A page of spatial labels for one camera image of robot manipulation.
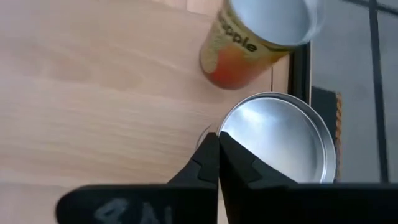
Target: wooden surface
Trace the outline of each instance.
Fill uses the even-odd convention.
[[[286,61],[242,90],[213,86],[198,65],[212,17],[199,13],[218,5],[157,1],[178,9],[0,0],[1,223],[55,223],[57,199],[83,184],[164,183],[239,100],[272,80],[285,91]]]

